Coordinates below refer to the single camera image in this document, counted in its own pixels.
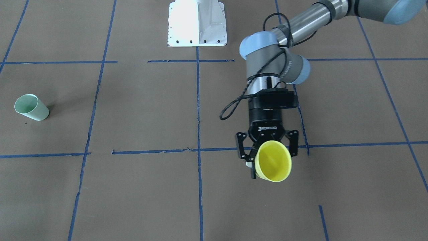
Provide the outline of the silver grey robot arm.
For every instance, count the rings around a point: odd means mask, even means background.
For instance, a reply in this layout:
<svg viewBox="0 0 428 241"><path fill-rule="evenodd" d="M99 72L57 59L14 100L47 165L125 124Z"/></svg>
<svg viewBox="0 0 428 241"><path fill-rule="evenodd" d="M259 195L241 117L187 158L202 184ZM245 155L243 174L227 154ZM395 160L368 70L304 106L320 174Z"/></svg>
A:
<svg viewBox="0 0 428 241"><path fill-rule="evenodd" d="M249 128L235 135L240 159L251 178L282 182L289 177L292 157L298 155L298 130L286 130L282 110L298 107L298 96L287 89L309 78L311 66L291 48L311 39L323 26L347 16L402 25L426 5L425 0L317 0L292 19L247 36L239 47L246 61L247 83L242 93L220 113L231 113L248 100Z"/></svg>

